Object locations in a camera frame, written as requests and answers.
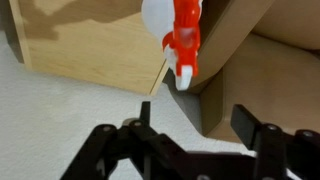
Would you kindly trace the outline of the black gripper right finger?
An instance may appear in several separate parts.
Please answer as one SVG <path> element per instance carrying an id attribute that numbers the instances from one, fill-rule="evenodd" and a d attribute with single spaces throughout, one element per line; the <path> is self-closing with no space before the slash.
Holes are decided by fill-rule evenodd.
<path id="1" fill-rule="evenodd" d="M 320 180 L 320 134 L 298 129 L 293 135 L 262 123 L 245 106 L 232 109 L 232 129 L 248 150 L 256 152 L 255 180 L 288 180 L 290 170 L 302 180 Z"/>

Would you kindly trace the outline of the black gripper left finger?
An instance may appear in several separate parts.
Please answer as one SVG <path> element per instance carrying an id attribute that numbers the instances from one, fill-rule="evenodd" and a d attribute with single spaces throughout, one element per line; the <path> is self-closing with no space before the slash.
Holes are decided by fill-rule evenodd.
<path id="1" fill-rule="evenodd" d="M 151 103 L 140 117 L 117 128 L 96 126 L 60 180 L 110 180 L 118 162 L 129 160 L 143 180 L 207 180 L 203 155 L 187 152 L 150 126 Z"/>

